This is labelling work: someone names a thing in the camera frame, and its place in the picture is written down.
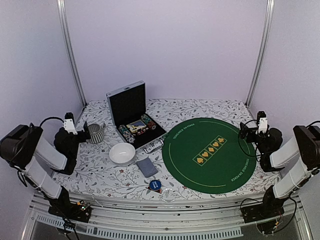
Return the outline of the blue small blind button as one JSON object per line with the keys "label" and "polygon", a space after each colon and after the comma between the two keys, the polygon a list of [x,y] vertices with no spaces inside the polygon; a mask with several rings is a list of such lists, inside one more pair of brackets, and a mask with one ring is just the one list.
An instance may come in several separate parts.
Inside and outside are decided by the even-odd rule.
{"label": "blue small blind button", "polygon": [[151,191],[159,191],[162,187],[162,183],[159,180],[152,180],[149,182],[149,189]]}

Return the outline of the clear acrylic dealer button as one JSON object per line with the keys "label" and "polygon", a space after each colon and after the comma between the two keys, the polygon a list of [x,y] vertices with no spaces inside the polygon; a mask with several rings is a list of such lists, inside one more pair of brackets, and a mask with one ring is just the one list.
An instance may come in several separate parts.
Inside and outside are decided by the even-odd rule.
{"label": "clear acrylic dealer button", "polygon": [[172,188],[166,188],[161,192],[161,199],[165,203],[172,203],[175,201],[175,191]]}

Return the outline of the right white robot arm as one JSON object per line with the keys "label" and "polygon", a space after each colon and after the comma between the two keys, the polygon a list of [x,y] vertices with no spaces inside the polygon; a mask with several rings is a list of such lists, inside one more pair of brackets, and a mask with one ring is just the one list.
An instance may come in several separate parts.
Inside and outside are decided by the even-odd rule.
{"label": "right white robot arm", "polygon": [[258,208],[262,218],[274,214],[294,191],[320,171],[319,123],[316,120],[294,126],[293,136],[286,143],[283,143],[282,132],[270,128],[265,117],[256,121],[256,127],[240,123],[237,140],[255,144],[254,153],[241,148],[246,156],[255,158],[264,172],[278,172],[289,167],[285,176],[265,191]]}

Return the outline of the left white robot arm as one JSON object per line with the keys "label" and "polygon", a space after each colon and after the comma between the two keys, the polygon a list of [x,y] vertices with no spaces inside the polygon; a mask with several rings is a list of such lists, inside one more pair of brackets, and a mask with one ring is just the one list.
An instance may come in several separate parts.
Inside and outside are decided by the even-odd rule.
{"label": "left white robot arm", "polygon": [[63,216],[70,217],[76,204],[70,202],[69,192],[49,175],[48,169],[71,175],[77,164],[80,143],[90,138],[88,126],[75,129],[74,120],[63,120],[62,127],[50,144],[41,125],[18,125],[0,141],[0,156],[23,180],[33,185]]}

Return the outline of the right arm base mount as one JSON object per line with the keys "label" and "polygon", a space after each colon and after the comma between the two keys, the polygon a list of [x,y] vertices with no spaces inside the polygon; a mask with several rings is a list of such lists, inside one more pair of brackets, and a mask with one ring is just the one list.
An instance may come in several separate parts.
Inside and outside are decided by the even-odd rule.
{"label": "right arm base mount", "polygon": [[[257,204],[242,207],[245,201],[254,201],[257,202]],[[282,219],[284,214],[283,205],[283,200],[276,200],[273,203],[264,204],[262,201],[253,198],[245,198],[240,204],[240,212],[245,223],[274,218],[273,220],[261,222],[256,225],[260,233],[263,235],[270,235],[276,231],[280,220]]]}

